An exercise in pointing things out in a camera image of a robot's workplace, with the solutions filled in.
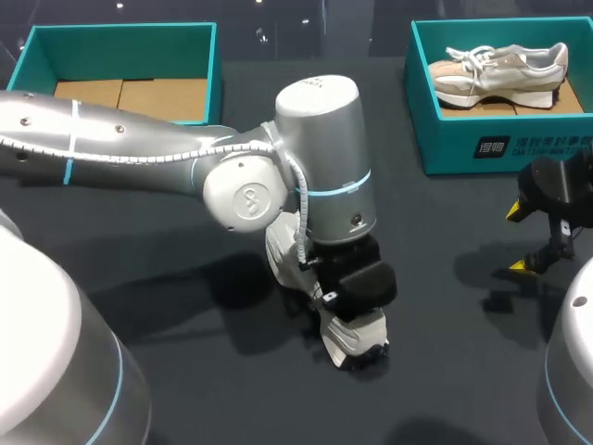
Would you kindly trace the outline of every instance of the dark gray table surface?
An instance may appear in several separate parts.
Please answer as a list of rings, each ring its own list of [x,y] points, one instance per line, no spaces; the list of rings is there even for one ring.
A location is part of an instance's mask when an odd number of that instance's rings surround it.
[[[2,209],[87,291],[144,369],[151,445],[542,443],[546,338],[593,238],[582,234],[575,261],[545,278],[497,272],[543,245],[547,219],[505,221],[509,175],[423,174],[402,70],[399,58],[223,70],[223,123],[240,131],[271,118],[292,81],[339,73],[359,85],[374,234],[399,286],[385,310],[390,360],[363,373],[330,364],[310,317],[273,283],[263,234],[226,233],[188,197],[1,180]]]

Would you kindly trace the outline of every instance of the screw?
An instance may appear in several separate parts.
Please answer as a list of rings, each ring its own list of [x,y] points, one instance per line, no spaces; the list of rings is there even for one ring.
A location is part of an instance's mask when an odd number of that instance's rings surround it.
[[[360,215],[360,213],[357,213],[356,215],[354,215],[354,218],[352,218],[352,225],[359,226],[361,224],[362,224],[362,216]]]

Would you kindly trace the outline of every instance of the beige sneaker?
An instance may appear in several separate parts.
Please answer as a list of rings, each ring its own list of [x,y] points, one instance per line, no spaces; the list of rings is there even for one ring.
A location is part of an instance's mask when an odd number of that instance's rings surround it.
[[[517,44],[467,52],[447,48],[447,53],[452,60],[439,60],[429,69],[436,96],[453,108],[471,108],[487,97],[552,108],[568,70],[568,47],[562,43],[549,49]]]

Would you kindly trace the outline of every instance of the cardboard box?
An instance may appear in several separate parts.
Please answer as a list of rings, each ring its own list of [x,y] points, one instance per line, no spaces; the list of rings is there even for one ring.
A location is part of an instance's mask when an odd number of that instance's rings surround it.
[[[471,117],[441,110],[428,65],[448,58],[446,47],[463,51],[480,45],[541,48],[558,42],[566,43],[569,48],[569,82],[562,85],[561,100],[552,110],[540,112],[516,107],[514,116]],[[590,79],[593,79],[593,20],[589,17],[412,22],[404,85],[424,171],[427,174],[517,172],[538,156],[567,159],[577,150],[590,147],[593,140]]]
[[[185,125],[221,120],[215,23],[34,26],[8,90]]]
[[[123,109],[162,121],[202,121],[208,80],[58,82],[54,97]]]

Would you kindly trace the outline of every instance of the white sneaker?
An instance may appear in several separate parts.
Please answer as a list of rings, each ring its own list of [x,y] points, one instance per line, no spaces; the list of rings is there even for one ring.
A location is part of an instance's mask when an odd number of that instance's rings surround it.
[[[447,48],[447,53],[453,60],[439,60],[429,69],[436,96],[455,108],[471,108],[487,97],[552,108],[568,70],[566,44],[549,49],[478,46],[468,52]]]
[[[266,254],[278,283],[301,290],[315,301],[323,297],[323,292],[312,270],[302,272],[298,268],[295,242],[298,223],[296,214],[281,213],[266,229]],[[324,309],[318,311],[323,344],[336,367],[354,369],[386,355],[389,341],[385,314],[381,309],[349,323]]]

